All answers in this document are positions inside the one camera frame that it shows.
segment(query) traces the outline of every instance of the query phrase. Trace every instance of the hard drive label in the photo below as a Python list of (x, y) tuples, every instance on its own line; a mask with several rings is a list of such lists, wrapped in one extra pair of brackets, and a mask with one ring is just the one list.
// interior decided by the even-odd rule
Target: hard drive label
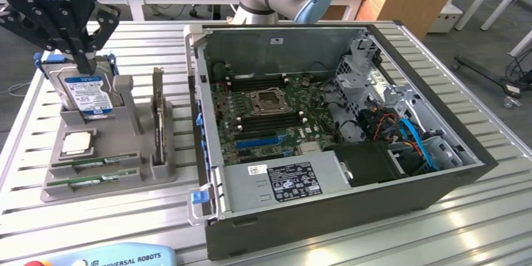
[(268, 168), (268, 177), (277, 202), (323, 193), (311, 162)]
[(101, 90), (104, 81), (100, 76), (69, 77), (65, 83), (81, 112), (101, 115), (112, 111), (109, 95)]

